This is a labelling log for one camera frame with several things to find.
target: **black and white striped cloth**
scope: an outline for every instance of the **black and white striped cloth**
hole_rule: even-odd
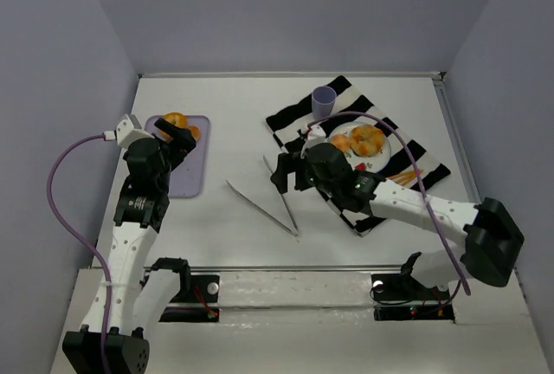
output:
[[[418,168],[422,171],[423,184],[426,189],[431,188],[437,182],[450,175],[450,170],[444,164],[427,153],[421,145],[399,129],[391,119],[375,107],[375,105],[361,94],[344,76],[340,75],[327,85],[337,93],[337,100],[333,108],[334,113],[364,112],[372,114],[393,127],[402,136],[414,155]],[[304,139],[300,136],[300,128],[312,120],[312,96],[308,95],[298,104],[285,107],[275,115],[269,116],[266,119],[266,123],[273,132],[274,139],[282,151],[298,152],[302,149],[304,144]],[[320,123],[320,126],[323,127],[325,133],[329,135],[336,127],[354,120],[363,121],[364,123],[381,129],[390,142],[390,161],[379,174],[385,177],[392,177],[398,173],[413,170],[408,156],[396,136],[379,124],[375,124],[376,122],[371,119],[357,116],[344,116],[326,120]],[[419,190],[415,179],[405,184],[405,186],[412,190]],[[323,192],[320,192],[320,194],[331,206],[333,211],[335,211],[358,235],[364,236],[368,234],[373,228],[384,221],[383,218],[374,216],[368,217],[364,214],[342,210],[337,207],[326,194]]]

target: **wall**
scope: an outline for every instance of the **wall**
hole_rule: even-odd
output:
[[[486,0],[100,0],[140,73],[446,70]]]
[[[490,0],[447,76],[481,196],[526,236],[519,271],[554,371],[554,12],[552,0]]]
[[[89,263],[48,209],[50,166],[114,126],[138,78],[98,0],[0,0],[0,371],[49,372],[73,290]],[[62,213],[98,234],[119,150],[94,142],[55,181]]]

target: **purple cup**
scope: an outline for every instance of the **purple cup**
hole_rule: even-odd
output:
[[[312,91],[312,114],[316,120],[331,114],[337,93],[328,86],[317,87]]]

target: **purple cable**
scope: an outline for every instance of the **purple cable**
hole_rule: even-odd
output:
[[[88,248],[98,259],[100,262],[100,265],[102,266],[102,270],[104,270],[104,278],[106,279],[107,285],[106,285],[106,305],[104,307],[104,317],[102,318],[102,330],[100,332],[100,355],[102,356],[102,365],[104,367],[104,373],[105,374],[111,374],[110,372],[110,366],[107,362],[107,356],[106,356],[106,337],[107,337],[107,320],[108,315],[110,314],[110,305],[112,304],[112,286],[110,286],[110,283],[112,282],[112,276],[110,275],[110,269],[107,266],[106,260],[104,260],[104,257],[100,254],[100,252],[96,249],[96,247],[91,244],[85,237],[83,237],[81,234],[79,234],[73,227],[69,225],[69,223],[61,216],[60,211],[58,211],[57,207],[55,206],[54,199],[52,198],[52,181],[54,180],[54,174],[58,167],[61,164],[61,161],[77,146],[82,145],[83,143],[89,142],[91,140],[96,139],[103,139],[103,134],[98,134],[96,136],[91,136],[90,138],[86,138],[83,140],[79,140],[76,143],[73,143],[71,146],[69,146],[61,155],[60,157],[55,161],[54,166],[52,166],[52,169],[50,170],[50,173],[48,174],[48,180],[46,182],[46,196],[48,198],[48,205],[50,205],[50,209],[54,213],[55,217],[58,219],[60,224],[67,230],[69,233],[75,237],[77,240],[81,242],[86,248]]]
[[[379,119],[378,117],[372,116],[368,113],[363,112],[340,112],[331,114],[329,116],[324,117],[323,119],[314,120],[307,124],[308,127],[312,127],[313,125],[317,125],[318,123],[321,123],[322,121],[326,121],[328,119],[334,119],[335,117],[343,117],[343,116],[358,116],[358,117],[367,117],[368,119],[375,120],[377,123],[379,123],[381,126],[384,126],[386,129],[388,129],[391,133],[393,133],[400,144],[402,145],[402,148],[408,155],[408,159],[412,166],[414,167],[415,171],[415,177],[417,178],[417,184],[419,185],[419,191],[422,193],[423,202],[425,202],[425,207],[427,208],[427,212],[429,213],[429,216],[431,218],[431,221],[433,222],[433,226],[435,227],[436,234],[439,235],[439,238],[441,239],[442,246],[447,252],[448,258],[452,262],[452,265],[456,269],[456,273],[460,276],[460,282],[461,285],[464,287],[464,291],[466,292],[466,295],[471,294],[471,289],[469,288],[469,284],[467,283],[466,276],[464,275],[463,270],[460,267],[460,264],[454,257],[454,253],[452,253],[452,250],[450,249],[450,246],[448,246],[447,238],[444,235],[444,232],[441,229],[441,225],[439,224],[439,220],[437,220],[435,212],[433,211],[433,208],[428,204],[427,202],[427,191],[425,190],[425,186],[423,186],[422,176],[419,172],[419,169],[417,168],[417,162],[414,159],[414,155],[412,155],[412,152],[409,150],[408,145],[406,145],[406,142],[404,142],[404,139],[400,136],[400,134],[390,127],[387,123]]]

